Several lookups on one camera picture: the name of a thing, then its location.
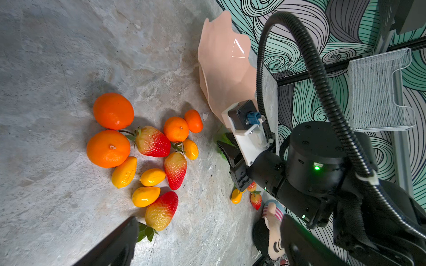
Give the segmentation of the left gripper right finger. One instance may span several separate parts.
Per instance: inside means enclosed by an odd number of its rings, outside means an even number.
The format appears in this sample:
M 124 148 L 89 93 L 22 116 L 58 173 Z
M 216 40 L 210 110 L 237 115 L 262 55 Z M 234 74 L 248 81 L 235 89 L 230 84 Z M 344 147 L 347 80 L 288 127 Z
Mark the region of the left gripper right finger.
M 282 245 L 291 266 L 344 266 L 345 262 L 330 251 L 291 216 L 281 223 Z

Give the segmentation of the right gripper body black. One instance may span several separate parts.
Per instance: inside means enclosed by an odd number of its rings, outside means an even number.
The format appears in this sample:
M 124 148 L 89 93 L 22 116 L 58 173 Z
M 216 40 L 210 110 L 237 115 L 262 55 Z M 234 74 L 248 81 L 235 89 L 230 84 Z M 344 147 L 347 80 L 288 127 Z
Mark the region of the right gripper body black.
M 241 161 L 236 165 L 246 165 L 247 174 L 253 182 L 268 193 L 277 193 L 278 188 L 285 179 L 285 160 L 270 152 L 262 152 L 251 166 L 247 166 L 241 156 Z

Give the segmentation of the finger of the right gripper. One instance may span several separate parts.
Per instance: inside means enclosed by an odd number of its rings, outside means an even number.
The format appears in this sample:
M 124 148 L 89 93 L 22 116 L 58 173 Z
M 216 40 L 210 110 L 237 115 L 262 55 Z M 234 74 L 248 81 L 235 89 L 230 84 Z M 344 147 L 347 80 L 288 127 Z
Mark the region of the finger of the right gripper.
M 230 167 L 230 175 L 235 187 L 240 192 L 244 192 L 252 184 L 252 179 L 247 174 L 246 165 Z
M 241 151 L 239 148 L 225 144 L 221 141 L 218 141 L 217 145 L 225 154 L 230 166 L 236 166 L 241 161 Z

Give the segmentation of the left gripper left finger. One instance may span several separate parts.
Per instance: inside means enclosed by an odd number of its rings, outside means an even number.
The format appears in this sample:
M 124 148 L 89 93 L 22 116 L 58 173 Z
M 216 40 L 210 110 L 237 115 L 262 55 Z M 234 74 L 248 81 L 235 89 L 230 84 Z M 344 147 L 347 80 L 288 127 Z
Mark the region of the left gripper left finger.
M 134 258 L 138 234 L 136 218 L 129 217 L 74 265 L 129 266 Z

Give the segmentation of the pink fruit bowl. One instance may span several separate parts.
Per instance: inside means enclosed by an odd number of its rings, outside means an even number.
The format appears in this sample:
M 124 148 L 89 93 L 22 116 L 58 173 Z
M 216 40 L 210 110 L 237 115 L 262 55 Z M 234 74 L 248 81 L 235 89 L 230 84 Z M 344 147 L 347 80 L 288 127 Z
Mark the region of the pink fruit bowl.
M 256 68 L 249 61 L 251 42 L 232 29 L 231 13 L 205 20 L 197 51 L 200 87 L 215 116 L 229 128 L 223 112 L 246 100 L 255 100 Z

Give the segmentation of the green grape bunch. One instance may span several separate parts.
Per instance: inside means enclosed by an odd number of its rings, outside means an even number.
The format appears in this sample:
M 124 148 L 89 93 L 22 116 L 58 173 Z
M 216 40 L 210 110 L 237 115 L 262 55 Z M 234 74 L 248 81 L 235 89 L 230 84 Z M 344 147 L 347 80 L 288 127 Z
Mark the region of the green grape bunch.
M 226 160 L 226 156 L 225 156 L 225 154 L 222 152 L 222 150 L 218 147 L 217 142 L 218 142 L 218 141 L 221 141 L 221 142 L 223 142 L 223 143 L 225 143 L 225 144 L 229 144 L 229 145 L 231 145 L 231 146 L 235 146 L 235 145 L 233 144 L 233 142 L 232 142 L 232 141 L 228 138 L 227 134 L 230 134 L 230 132 L 228 131 L 228 132 L 224 132 L 224 133 L 216 134 L 216 135 L 215 135 L 215 138 L 214 138 L 214 142 L 215 142 L 215 144 L 216 144 L 216 151 L 217 151 L 217 153 L 218 153 L 218 154 L 220 154 L 220 155 L 221 155 L 221 157 L 222 157 L 224 160 Z

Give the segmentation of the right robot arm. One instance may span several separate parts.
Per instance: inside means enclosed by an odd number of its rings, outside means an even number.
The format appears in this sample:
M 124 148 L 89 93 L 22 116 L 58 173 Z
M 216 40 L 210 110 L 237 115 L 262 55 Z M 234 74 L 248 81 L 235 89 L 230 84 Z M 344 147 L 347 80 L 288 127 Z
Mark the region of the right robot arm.
M 271 131 L 263 100 L 265 46 L 272 27 L 288 29 L 305 60 L 327 116 L 299 124 L 280 146 Z M 265 23 L 257 57 L 256 100 L 224 111 L 228 143 L 218 141 L 235 187 L 252 182 L 273 198 L 255 223 L 252 238 L 260 251 L 257 266 L 282 256 L 291 266 L 342 266 L 344 260 L 311 231 L 333 223 L 333 243 L 369 266 L 423 266 L 426 213 L 398 185 L 381 180 L 368 135 L 352 130 L 336 101 L 325 66 L 302 22 L 277 12 Z

